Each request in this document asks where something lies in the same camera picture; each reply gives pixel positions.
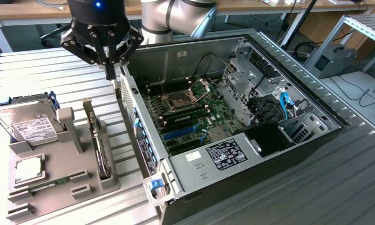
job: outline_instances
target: ram slot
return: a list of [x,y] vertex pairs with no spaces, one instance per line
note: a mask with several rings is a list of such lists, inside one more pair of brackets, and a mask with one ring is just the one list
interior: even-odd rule
[[204,109],[200,109],[200,110],[193,111],[193,112],[177,114],[176,116],[168,117],[165,119],[162,118],[164,126],[174,125],[174,124],[182,123],[185,121],[192,121],[192,120],[198,119],[204,116],[208,116],[208,114],[209,114],[208,111],[209,111],[209,109],[204,108]]
[[200,110],[205,109],[206,107],[208,107],[206,105],[200,105],[200,106],[197,106],[194,108],[189,108],[189,109],[185,109],[185,110],[178,111],[178,112],[162,114],[161,115],[161,119],[165,120],[165,119],[168,119],[170,117],[180,116],[180,115],[184,115],[186,113],[192,113],[192,112],[200,111]]

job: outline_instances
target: blue pcie slot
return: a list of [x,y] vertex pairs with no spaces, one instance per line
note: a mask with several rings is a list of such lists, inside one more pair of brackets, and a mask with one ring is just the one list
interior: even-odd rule
[[177,132],[173,132],[173,133],[168,134],[168,135],[164,135],[164,140],[176,138],[176,137],[178,137],[181,135],[190,134],[190,133],[193,133],[196,131],[197,131],[197,125],[194,125],[194,126],[192,126],[189,128],[185,128],[185,129],[182,129],[182,130],[180,130]]

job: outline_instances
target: white label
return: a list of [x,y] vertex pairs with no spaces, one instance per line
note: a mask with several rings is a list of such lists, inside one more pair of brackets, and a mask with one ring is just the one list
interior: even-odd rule
[[177,52],[177,57],[182,57],[182,56],[186,56],[188,55],[188,52],[184,51],[184,52]]
[[210,120],[208,119],[208,117],[205,117],[205,120],[206,120],[208,124],[210,125],[212,122],[210,122]]
[[189,161],[193,161],[197,158],[201,158],[201,155],[200,155],[198,151],[194,151],[194,152],[186,154],[185,157],[186,157],[186,161],[189,162]]
[[38,188],[35,188],[35,189],[31,189],[30,192],[39,191],[39,190],[42,190],[42,189],[46,189],[46,188],[52,187],[52,186],[56,186],[56,184],[52,183],[52,184],[47,184],[47,185],[45,185],[45,186],[41,186],[41,187],[38,187]]
[[189,118],[189,116],[181,117],[178,119],[174,120],[174,122],[181,121],[181,120],[186,120]]
[[13,124],[26,142],[35,142],[56,137],[56,130],[46,117]]

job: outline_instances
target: open computer tower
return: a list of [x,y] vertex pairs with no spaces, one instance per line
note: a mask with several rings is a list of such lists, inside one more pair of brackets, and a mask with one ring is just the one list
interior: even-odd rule
[[300,163],[347,126],[246,35],[146,45],[121,73],[118,97],[161,224]]

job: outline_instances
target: wooden table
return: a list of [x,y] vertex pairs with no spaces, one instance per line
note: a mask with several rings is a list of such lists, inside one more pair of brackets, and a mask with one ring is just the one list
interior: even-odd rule
[[[62,3],[64,0],[46,0],[47,3]],[[255,14],[285,14],[291,11],[291,5],[285,3],[269,6],[257,0],[216,0],[217,2],[217,15],[226,15],[225,22],[230,15],[255,15]],[[288,29],[285,39],[287,41],[297,22],[303,16],[303,12],[308,7],[309,0],[305,3],[296,4],[292,13],[296,13],[295,20]],[[365,0],[368,10],[371,12],[375,8],[375,1]],[[68,7],[65,10],[45,7],[39,5],[35,0],[15,0],[9,5],[0,5],[0,49],[3,53],[11,52],[10,45],[5,39],[1,31],[2,26],[13,25],[35,25],[35,24],[54,24],[69,23],[70,13]],[[311,12],[328,12],[328,11],[351,11],[357,10],[357,5],[335,5],[327,0],[317,0]],[[126,0],[126,16],[128,19],[141,18],[141,4],[140,0]]]

